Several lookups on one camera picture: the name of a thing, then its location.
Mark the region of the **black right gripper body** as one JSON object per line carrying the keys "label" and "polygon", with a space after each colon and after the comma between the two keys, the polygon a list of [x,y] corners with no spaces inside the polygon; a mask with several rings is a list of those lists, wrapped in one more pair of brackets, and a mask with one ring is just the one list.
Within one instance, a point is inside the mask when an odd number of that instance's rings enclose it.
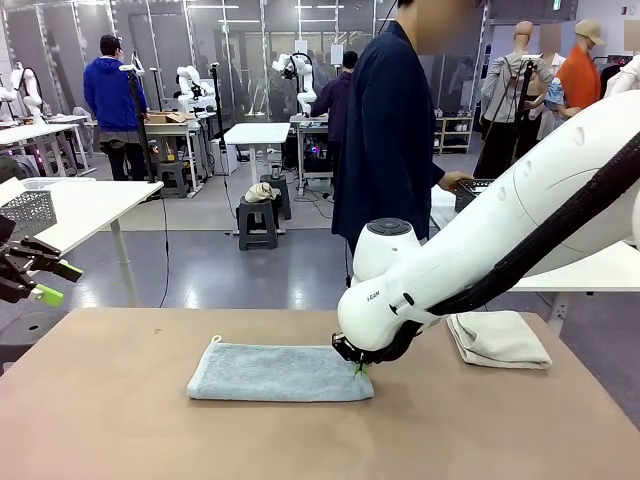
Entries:
{"label": "black right gripper body", "polygon": [[413,339],[421,334],[423,325],[413,321],[405,321],[394,334],[391,343],[375,351],[365,351],[349,340],[344,342],[349,346],[349,359],[358,365],[380,364],[393,362],[403,356],[409,349]]}

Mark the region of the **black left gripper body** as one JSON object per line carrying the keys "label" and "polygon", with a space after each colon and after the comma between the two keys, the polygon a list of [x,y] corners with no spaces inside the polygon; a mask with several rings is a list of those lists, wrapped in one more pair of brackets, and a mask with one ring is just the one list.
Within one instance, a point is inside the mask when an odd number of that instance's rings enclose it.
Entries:
{"label": "black left gripper body", "polygon": [[0,215],[0,300],[8,303],[23,298],[23,284],[10,255],[9,240],[14,228],[14,221]]}

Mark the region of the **blue-gray towel with loop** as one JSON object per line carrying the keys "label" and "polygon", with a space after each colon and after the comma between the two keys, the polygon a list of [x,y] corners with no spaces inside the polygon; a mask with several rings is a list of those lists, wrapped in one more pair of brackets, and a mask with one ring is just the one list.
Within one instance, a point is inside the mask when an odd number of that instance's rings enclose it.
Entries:
{"label": "blue-gray towel with loop", "polygon": [[226,343],[216,335],[186,387],[192,400],[277,403],[371,399],[365,372],[330,346]]}

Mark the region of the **white towel with loop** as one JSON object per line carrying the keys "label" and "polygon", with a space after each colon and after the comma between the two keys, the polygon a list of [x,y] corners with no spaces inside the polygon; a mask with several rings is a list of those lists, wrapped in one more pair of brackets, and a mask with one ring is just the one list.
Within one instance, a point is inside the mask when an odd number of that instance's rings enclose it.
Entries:
{"label": "white towel with loop", "polygon": [[517,312],[452,314],[446,324],[466,364],[529,370],[548,370],[553,365],[536,334]]}

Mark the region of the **gray plastic basket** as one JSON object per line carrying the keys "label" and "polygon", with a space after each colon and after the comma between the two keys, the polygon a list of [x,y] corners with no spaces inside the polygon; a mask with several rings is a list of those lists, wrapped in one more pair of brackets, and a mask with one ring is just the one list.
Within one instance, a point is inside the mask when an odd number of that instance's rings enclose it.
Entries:
{"label": "gray plastic basket", "polygon": [[460,213],[464,210],[477,196],[486,190],[493,183],[490,179],[463,179],[457,182],[454,191],[455,205],[454,211]]}
{"label": "gray plastic basket", "polygon": [[8,239],[33,237],[57,224],[56,212],[47,190],[27,190],[0,206],[0,216],[14,223]]}

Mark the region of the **person's right hand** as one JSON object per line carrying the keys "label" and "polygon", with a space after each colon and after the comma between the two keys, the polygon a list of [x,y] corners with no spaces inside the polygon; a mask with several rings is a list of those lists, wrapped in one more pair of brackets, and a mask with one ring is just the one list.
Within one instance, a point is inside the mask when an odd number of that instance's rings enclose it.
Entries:
{"label": "person's right hand", "polygon": [[438,182],[438,186],[447,192],[454,193],[461,182],[471,181],[474,177],[464,172],[453,171],[447,172]]}

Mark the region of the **black plastic stool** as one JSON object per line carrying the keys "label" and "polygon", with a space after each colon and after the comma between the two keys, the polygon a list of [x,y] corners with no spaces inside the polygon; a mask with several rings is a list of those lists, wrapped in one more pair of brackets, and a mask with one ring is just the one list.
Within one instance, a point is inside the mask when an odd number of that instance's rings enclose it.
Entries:
{"label": "black plastic stool", "polygon": [[67,314],[68,311],[59,309],[26,313],[1,328],[0,377],[6,364],[18,361]]}

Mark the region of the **gray plastic stool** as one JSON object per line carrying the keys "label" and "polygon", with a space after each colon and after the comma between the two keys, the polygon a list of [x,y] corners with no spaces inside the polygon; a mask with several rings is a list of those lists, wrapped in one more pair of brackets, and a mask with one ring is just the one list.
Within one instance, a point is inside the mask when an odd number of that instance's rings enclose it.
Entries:
{"label": "gray plastic stool", "polygon": [[242,197],[236,214],[238,246],[241,251],[258,247],[277,248],[278,213],[273,200],[249,202]]}
{"label": "gray plastic stool", "polygon": [[163,183],[160,192],[164,197],[186,198],[189,183],[185,167],[180,161],[160,162],[157,164],[158,179]]}
{"label": "gray plastic stool", "polygon": [[277,189],[280,192],[278,195],[278,212],[285,220],[290,220],[292,213],[286,176],[281,174],[278,177],[274,177],[272,174],[263,174],[260,177],[260,181],[269,184],[273,189]]}

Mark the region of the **person in blue hoodie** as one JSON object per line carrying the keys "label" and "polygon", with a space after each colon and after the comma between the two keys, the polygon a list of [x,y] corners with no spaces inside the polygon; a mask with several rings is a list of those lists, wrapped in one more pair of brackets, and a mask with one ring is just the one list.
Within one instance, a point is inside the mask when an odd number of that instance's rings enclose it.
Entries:
{"label": "person in blue hoodie", "polygon": [[121,42],[106,34],[99,42],[101,55],[83,73],[85,102],[99,128],[99,144],[109,160],[115,181],[143,181],[145,159],[138,133],[137,112],[147,111],[141,85],[131,90],[128,73],[122,71]]}

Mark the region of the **beige cloth bundle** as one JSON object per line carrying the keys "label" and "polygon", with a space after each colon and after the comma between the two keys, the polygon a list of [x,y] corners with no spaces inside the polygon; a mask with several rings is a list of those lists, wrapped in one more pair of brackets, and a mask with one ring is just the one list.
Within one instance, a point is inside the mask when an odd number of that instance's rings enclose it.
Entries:
{"label": "beige cloth bundle", "polygon": [[258,203],[262,201],[273,201],[281,195],[281,190],[273,187],[267,182],[260,182],[252,185],[244,195],[244,199],[248,203]]}

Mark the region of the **gray desk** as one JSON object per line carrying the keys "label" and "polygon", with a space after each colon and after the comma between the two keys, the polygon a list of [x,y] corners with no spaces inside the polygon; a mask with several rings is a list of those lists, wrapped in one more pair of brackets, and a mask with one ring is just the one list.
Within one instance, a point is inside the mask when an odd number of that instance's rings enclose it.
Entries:
{"label": "gray desk", "polygon": [[157,149],[156,171],[160,162],[183,163],[189,183],[186,198],[196,196],[213,175],[213,162],[209,152],[209,120],[214,114],[200,112],[192,116],[191,121],[182,124],[145,123],[147,137]]}

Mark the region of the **gray robot workbench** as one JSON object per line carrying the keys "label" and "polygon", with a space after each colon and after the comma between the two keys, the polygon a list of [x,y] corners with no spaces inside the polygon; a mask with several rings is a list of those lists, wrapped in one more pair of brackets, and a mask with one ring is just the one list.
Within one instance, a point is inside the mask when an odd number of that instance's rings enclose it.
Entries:
{"label": "gray robot workbench", "polygon": [[331,163],[326,160],[328,116],[296,114],[290,117],[290,124],[296,136],[297,193],[303,196],[315,184],[328,192],[333,177]]}

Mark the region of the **person in navy jacket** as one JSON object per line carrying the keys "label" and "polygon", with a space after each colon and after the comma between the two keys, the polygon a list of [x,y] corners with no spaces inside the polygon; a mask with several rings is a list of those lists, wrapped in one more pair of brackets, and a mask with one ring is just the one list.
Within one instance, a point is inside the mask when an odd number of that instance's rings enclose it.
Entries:
{"label": "person in navy jacket", "polygon": [[486,0],[397,0],[352,75],[331,231],[356,250],[383,218],[429,236],[431,191],[446,171],[433,161],[434,105],[420,54],[436,54]]}

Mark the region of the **wooden shoe shelf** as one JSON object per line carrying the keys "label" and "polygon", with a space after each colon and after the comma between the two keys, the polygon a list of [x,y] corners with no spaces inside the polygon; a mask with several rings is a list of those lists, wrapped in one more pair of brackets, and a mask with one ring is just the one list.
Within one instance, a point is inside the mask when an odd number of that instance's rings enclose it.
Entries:
{"label": "wooden shoe shelf", "polygon": [[471,146],[473,119],[471,117],[437,117],[434,153],[467,154]]}

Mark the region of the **person in purple hoodie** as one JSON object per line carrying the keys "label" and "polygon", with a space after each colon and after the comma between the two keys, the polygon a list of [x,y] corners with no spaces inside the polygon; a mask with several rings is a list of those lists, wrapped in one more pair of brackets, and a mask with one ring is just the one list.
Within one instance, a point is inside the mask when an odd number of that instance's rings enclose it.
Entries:
{"label": "person in purple hoodie", "polygon": [[324,86],[320,96],[312,104],[312,117],[328,116],[328,146],[332,150],[340,147],[343,139],[350,83],[357,60],[358,54],[355,51],[346,51],[340,74]]}

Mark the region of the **person in floral clothing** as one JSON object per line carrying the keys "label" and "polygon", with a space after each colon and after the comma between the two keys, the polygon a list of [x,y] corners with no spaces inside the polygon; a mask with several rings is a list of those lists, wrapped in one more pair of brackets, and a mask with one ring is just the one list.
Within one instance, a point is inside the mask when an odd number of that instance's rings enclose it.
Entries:
{"label": "person in floral clothing", "polygon": [[549,84],[542,83],[541,103],[538,107],[540,125],[536,139],[541,141],[549,136],[567,119],[567,103],[558,73],[566,58],[561,55],[562,27],[560,24],[544,24],[540,27],[540,53],[552,75]]}

